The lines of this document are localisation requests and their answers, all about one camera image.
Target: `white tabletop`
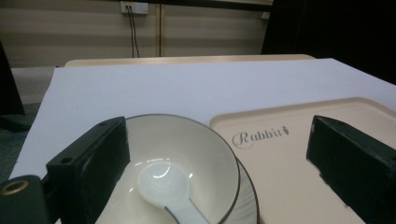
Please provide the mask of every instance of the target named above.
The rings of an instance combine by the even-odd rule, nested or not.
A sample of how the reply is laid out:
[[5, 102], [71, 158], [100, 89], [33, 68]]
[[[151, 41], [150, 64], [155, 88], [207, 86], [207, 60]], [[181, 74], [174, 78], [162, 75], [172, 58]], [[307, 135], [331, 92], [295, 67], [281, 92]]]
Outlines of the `white tabletop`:
[[93, 125], [117, 116], [218, 114], [365, 97], [396, 109], [396, 86], [332, 59], [56, 68], [11, 177], [46, 163]]

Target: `white plastic spoon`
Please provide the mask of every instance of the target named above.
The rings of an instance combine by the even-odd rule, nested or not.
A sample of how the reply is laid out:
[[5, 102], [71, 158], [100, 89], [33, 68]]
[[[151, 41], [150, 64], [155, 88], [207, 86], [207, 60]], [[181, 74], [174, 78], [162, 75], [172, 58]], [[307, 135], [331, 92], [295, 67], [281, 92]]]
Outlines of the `white plastic spoon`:
[[180, 224], [208, 223], [190, 199], [189, 178], [171, 162], [155, 162], [137, 177], [137, 189], [149, 203], [166, 209]]

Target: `metal grommet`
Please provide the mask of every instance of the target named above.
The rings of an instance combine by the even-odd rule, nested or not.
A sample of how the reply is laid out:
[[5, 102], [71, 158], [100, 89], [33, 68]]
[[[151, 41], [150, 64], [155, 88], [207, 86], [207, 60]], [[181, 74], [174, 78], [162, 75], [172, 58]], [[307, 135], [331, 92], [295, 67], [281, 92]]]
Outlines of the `metal grommet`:
[[15, 180], [11, 183], [5, 185], [2, 189], [0, 194], [1, 195], [10, 195], [14, 193], [18, 193], [29, 185], [27, 180]]

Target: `beige tray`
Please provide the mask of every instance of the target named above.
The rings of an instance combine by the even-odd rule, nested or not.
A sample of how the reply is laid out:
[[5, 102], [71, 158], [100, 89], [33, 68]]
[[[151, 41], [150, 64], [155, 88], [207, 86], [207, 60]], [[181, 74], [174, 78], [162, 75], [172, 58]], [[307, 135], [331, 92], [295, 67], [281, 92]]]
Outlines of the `beige tray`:
[[363, 223], [305, 158], [314, 115], [340, 119], [396, 148], [396, 112], [363, 98], [219, 115], [210, 121], [249, 172], [265, 224]]

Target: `white bowl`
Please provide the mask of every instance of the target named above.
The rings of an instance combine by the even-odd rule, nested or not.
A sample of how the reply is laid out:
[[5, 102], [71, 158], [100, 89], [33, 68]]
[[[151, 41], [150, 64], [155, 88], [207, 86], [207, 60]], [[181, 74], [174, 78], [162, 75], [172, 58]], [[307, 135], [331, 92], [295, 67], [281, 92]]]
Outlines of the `white bowl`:
[[127, 119], [131, 162], [114, 188], [97, 223], [176, 223], [164, 209], [147, 203], [136, 188], [140, 171], [155, 161], [170, 161], [190, 177], [191, 200], [210, 223], [233, 210], [239, 191], [239, 166], [227, 143], [206, 126], [177, 116]]

